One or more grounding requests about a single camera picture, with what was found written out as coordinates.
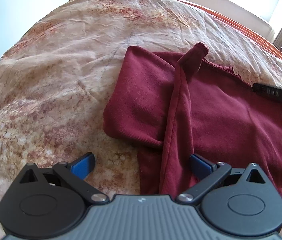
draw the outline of wrinkled bedsheet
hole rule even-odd
[[[0,199],[27,162],[50,167],[89,151],[87,182],[138,194],[137,149],[102,130],[126,49],[186,52],[200,41],[207,60],[249,84],[282,87],[282,60],[177,0],[70,0],[37,22],[0,60]]]

